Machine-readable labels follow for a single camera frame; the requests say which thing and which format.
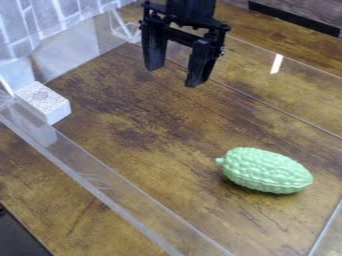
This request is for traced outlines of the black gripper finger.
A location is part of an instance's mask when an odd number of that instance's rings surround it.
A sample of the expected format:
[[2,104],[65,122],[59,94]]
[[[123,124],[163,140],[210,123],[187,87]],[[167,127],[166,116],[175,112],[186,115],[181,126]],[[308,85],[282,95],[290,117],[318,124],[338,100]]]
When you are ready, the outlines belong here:
[[209,80],[218,57],[220,48],[214,40],[210,38],[197,40],[189,60],[187,87],[194,88]]
[[165,65],[169,37],[161,26],[142,24],[142,45],[145,66],[155,71]]

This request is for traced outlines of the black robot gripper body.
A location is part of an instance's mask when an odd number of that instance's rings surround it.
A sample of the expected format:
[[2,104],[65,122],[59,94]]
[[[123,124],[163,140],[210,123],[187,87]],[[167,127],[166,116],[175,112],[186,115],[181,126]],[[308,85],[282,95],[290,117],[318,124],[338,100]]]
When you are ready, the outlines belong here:
[[197,40],[210,38],[220,48],[221,55],[226,33],[232,28],[228,23],[214,18],[216,5],[217,0],[166,0],[165,4],[146,0],[142,4],[141,30],[143,23],[161,26],[169,41],[190,48]]

